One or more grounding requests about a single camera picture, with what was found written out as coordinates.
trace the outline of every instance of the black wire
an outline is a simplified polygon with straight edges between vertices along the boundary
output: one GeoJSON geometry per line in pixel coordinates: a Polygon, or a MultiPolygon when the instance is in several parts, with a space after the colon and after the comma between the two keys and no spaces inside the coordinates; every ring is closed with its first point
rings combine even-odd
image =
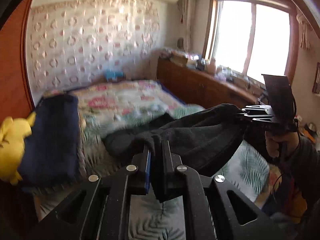
{"type": "Polygon", "coordinates": [[[276,197],[275,197],[275,194],[274,194],[274,190],[275,190],[275,186],[276,186],[276,184],[277,184],[277,181],[282,177],[282,175],[284,175],[284,173],[282,173],[282,174],[276,179],[276,182],[275,182],[275,183],[273,184],[273,186],[272,186],[271,194],[272,194],[273,199],[275,200],[275,203],[276,203],[276,204],[278,204],[278,203],[277,203],[277,201],[276,201],[276,197]]]}
{"type": "Polygon", "coordinates": [[[297,104],[296,104],[296,100],[294,99],[294,96],[293,97],[293,112],[294,112],[294,116],[296,116],[297,114],[297,104]]]}
{"type": "Polygon", "coordinates": [[[294,122],[296,123],[296,126],[297,126],[297,134],[298,134],[298,139],[299,139],[298,145],[297,145],[297,147],[295,148],[294,152],[297,151],[298,148],[299,148],[298,152],[300,152],[300,148],[301,148],[301,137],[300,137],[300,132],[299,132],[299,121],[298,121],[297,119],[294,119],[294,122]]]}

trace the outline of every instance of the window frame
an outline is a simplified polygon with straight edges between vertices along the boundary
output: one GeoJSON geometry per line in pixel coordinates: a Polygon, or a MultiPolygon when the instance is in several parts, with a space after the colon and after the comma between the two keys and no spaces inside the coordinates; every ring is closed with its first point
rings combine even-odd
{"type": "MultiPolygon", "coordinates": [[[[218,43],[218,29],[220,24],[220,17],[222,11],[222,2],[224,0],[210,0],[209,15],[206,36],[204,41],[204,49],[202,57],[209,59],[215,53],[218,43]]],[[[249,42],[248,42],[248,54],[244,63],[243,74],[246,75],[252,55],[253,41],[255,35],[256,27],[256,5],[261,4],[269,7],[273,7],[289,14],[290,23],[290,40],[289,40],[289,52],[287,58],[287,64],[285,67],[284,75],[288,77],[289,83],[292,84],[295,69],[298,60],[298,50],[299,50],[299,25],[296,20],[297,9],[295,4],[291,0],[234,0],[234,1],[245,1],[250,2],[252,5],[252,24],[249,42]]]]}

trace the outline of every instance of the black fleece fabric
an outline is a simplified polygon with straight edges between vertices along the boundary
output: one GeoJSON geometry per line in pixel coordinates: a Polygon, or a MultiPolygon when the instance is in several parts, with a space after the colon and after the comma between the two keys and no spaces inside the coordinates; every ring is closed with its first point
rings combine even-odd
{"type": "Polygon", "coordinates": [[[52,187],[73,182],[79,175],[80,138],[78,98],[57,95],[36,108],[32,134],[24,139],[25,152],[18,168],[23,187],[52,187]]]}
{"type": "MultiPolygon", "coordinates": [[[[120,130],[102,139],[110,155],[128,161],[141,153],[144,145],[151,151],[151,183],[160,183],[162,141],[169,141],[172,153],[180,155],[182,163],[199,174],[212,176],[235,153],[241,144],[245,126],[231,122],[241,110],[234,105],[222,104],[185,116],[159,128],[168,116],[155,119],[151,124],[134,129],[120,130]]],[[[157,187],[156,197],[161,199],[157,187]]]]}

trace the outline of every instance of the black sleeve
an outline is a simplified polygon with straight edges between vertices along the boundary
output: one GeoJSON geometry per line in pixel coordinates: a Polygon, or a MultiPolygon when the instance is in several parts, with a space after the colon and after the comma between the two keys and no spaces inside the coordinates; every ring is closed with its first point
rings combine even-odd
{"type": "Polygon", "coordinates": [[[287,163],[308,208],[312,208],[320,198],[320,153],[307,138],[301,137],[300,145],[287,163]]]}
{"type": "Polygon", "coordinates": [[[294,240],[314,240],[320,237],[320,200],[317,201],[305,221],[302,221],[301,228],[294,240]]]}

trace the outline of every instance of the clutter on shelf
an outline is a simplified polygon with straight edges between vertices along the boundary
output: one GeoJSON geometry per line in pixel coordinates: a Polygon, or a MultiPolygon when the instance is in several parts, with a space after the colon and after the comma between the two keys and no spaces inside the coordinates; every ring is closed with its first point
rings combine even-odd
{"type": "Polygon", "coordinates": [[[299,132],[307,137],[314,145],[318,143],[317,126],[313,123],[303,124],[303,119],[300,115],[296,115],[295,119],[298,120],[299,132]]]}
{"type": "Polygon", "coordinates": [[[234,71],[231,68],[224,66],[216,67],[214,59],[210,61],[202,58],[201,55],[198,54],[164,48],[160,57],[169,59],[171,62],[182,67],[205,71],[208,74],[213,75],[217,80],[232,83],[256,97],[262,95],[266,90],[264,84],[249,78],[242,73],[234,71]]]}

